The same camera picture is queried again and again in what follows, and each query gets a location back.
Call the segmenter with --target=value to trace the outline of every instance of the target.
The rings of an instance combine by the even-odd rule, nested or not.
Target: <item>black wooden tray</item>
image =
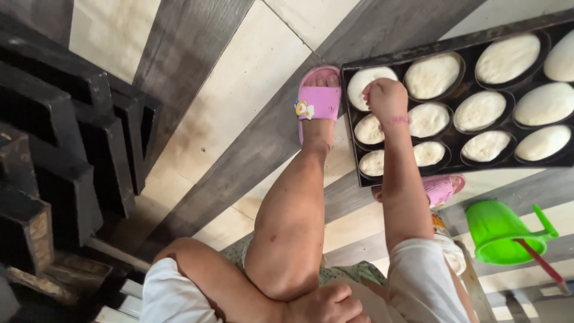
[[[552,82],[544,75],[542,66],[544,65],[546,56],[552,47],[573,29],[574,9],[571,9],[406,49],[401,52],[394,52],[344,64],[341,69],[343,105],[345,106],[345,109],[347,109],[347,117],[351,126],[350,131],[353,140],[353,153],[355,156],[359,186],[375,186],[382,183],[383,176],[373,177],[363,174],[359,170],[359,161],[370,151],[384,149],[385,143],[382,142],[375,145],[365,145],[355,138],[354,129],[357,123],[370,112],[356,109],[349,101],[347,95],[349,80],[357,71],[364,68],[387,66],[397,74],[400,81],[403,81],[407,69],[417,59],[452,51],[458,53],[463,59],[461,69],[464,70],[464,73],[459,76],[456,82],[444,94],[433,99],[415,101],[409,97],[409,110],[421,104],[421,102],[438,102],[445,104],[451,114],[449,124],[437,135],[426,137],[424,139],[412,137],[413,145],[426,141],[439,141],[447,148],[447,151],[440,162],[432,166],[419,168],[422,176],[456,174],[461,172],[499,168],[548,168],[574,166],[574,136],[572,136],[568,144],[559,152],[536,162],[521,160],[514,155],[514,150],[516,149],[517,144],[536,130],[550,125],[561,124],[570,126],[574,132],[574,115],[570,115],[568,118],[561,120],[560,122],[542,126],[524,126],[513,120],[514,105],[522,96],[538,86]],[[509,82],[496,85],[488,85],[478,82],[475,78],[476,61],[488,45],[501,37],[524,32],[534,33],[541,41],[540,54],[536,62],[519,77]],[[456,110],[458,105],[470,95],[485,89],[499,91],[505,96],[507,105],[504,113],[495,121],[494,124],[485,129],[465,133],[458,131],[452,122],[452,113]],[[468,160],[461,155],[460,152],[462,147],[468,140],[477,134],[491,130],[504,130],[513,135],[510,144],[498,157],[487,163],[477,163]]]

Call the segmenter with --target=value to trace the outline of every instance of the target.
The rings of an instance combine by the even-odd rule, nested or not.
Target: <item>person's hand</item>
[[[287,304],[284,323],[370,323],[347,284],[323,286]]]
[[[376,79],[364,88],[367,106],[380,123],[394,117],[407,117],[409,97],[405,87],[391,79]]]

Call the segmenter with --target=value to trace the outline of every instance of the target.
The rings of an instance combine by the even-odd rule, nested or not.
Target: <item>raw bun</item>
[[[417,166],[425,167],[440,162],[447,149],[444,148],[443,144],[437,141],[427,141],[414,146],[413,150]]]
[[[450,116],[440,103],[423,103],[409,111],[410,135],[418,138],[434,136],[448,125]]]
[[[509,133],[493,130],[487,131],[473,137],[463,147],[464,157],[475,162],[490,162],[502,152],[510,142]]]
[[[534,64],[539,53],[540,39],[531,33],[497,40],[476,62],[476,79],[488,84],[513,80]]]
[[[381,123],[377,117],[371,113],[355,126],[355,138],[367,145],[382,143],[385,140],[385,134],[380,126]]]
[[[494,91],[478,92],[456,108],[455,127],[462,131],[482,130],[492,125],[505,108],[506,99],[502,94]]]
[[[552,48],[544,62],[544,74],[551,80],[574,82],[574,30]]]
[[[567,126],[550,126],[535,131],[516,147],[516,156],[535,162],[550,157],[564,148],[572,132]]]
[[[363,156],[359,162],[359,169],[368,176],[383,175],[385,166],[385,151],[375,150]]]
[[[419,59],[406,72],[406,88],[414,99],[438,97],[456,81],[459,72],[460,56],[454,52]]]
[[[347,87],[347,95],[355,108],[361,111],[369,111],[367,101],[364,99],[363,90],[372,81],[382,78],[398,80],[397,74],[389,67],[367,68],[353,75]]]
[[[514,109],[523,125],[540,126],[560,121],[574,111],[574,89],[567,83],[550,83],[526,93]]]

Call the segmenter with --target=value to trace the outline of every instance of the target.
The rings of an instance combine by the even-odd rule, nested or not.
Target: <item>green plastic cup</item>
[[[513,241],[519,238],[543,255],[546,242],[558,238],[558,232],[537,205],[532,208],[544,227],[542,231],[531,232],[508,206],[497,201],[479,202],[469,207],[466,216],[476,246],[476,259],[487,264],[507,266],[532,261],[528,252]]]

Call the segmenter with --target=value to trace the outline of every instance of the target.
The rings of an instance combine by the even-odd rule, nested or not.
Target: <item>wooden floor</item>
[[[58,0],[39,19],[40,0],[0,0],[87,60],[165,102],[157,162],[137,213],[110,243],[150,260],[173,239],[193,236],[222,250],[253,230],[261,201],[299,151],[292,102],[302,76],[342,63],[508,24],[574,6],[574,0]],[[358,187],[342,116],[325,165],[325,243],[330,265],[368,260],[386,272],[382,209]],[[574,172],[493,170],[441,210],[471,254],[464,208],[482,199],[512,207],[533,230],[539,204],[561,237],[545,257],[574,277]],[[514,290],[527,316],[532,286],[550,280],[533,264],[476,271],[497,320],[510,320],[501,290]]]

